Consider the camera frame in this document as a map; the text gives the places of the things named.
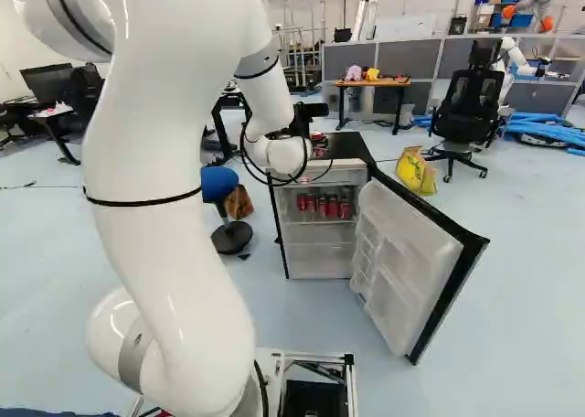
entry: mini fridge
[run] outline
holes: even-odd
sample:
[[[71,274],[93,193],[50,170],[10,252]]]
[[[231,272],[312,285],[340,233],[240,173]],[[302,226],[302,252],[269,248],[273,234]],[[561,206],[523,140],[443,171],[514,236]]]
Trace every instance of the mini fridge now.
[[[390,350],[414,365],[489,240],[381,172],[359,133],[332,137],[332,160],[270,187],[286,277],[350,279]]]

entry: trash can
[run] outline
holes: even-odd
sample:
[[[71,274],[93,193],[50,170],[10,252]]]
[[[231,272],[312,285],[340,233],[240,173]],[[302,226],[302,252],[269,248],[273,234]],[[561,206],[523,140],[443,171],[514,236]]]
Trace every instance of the trash can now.
[[[400,109],[400,126],[408,126],[412,121],[412,111],[414,111],[414,104],[403,104]]]

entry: blue stool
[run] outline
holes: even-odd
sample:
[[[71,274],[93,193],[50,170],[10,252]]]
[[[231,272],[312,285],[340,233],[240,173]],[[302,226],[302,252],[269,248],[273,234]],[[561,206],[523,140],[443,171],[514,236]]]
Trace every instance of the blue stool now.
[[[226,167],[203,167],[201,169],[201,194],[207,204],[215,204],[223,225],[213,231],[211,240],[220,254],[237,254],[250,243],[252,228],[246,222],[230,222],[224,200],[239,184],[238,174]]]

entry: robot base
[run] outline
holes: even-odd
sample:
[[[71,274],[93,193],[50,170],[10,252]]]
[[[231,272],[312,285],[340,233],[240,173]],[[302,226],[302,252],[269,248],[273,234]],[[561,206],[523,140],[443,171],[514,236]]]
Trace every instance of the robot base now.
[[[258,348],[256,360],[264,377],[269,417],[357,417],[354,355],[315,355]],[[128,417],[161,415],[157,409],[141,414],[143,404],[141,396]],[[254,372],[231,417],[263,415],[260,384]]]

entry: computer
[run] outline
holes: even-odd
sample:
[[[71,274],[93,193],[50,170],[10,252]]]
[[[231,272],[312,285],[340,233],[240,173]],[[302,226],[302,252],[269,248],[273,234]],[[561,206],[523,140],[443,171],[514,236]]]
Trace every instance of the computer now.
[[[70,63],[20,70],[28,88],[40,104],[62,100],[73,68]]]

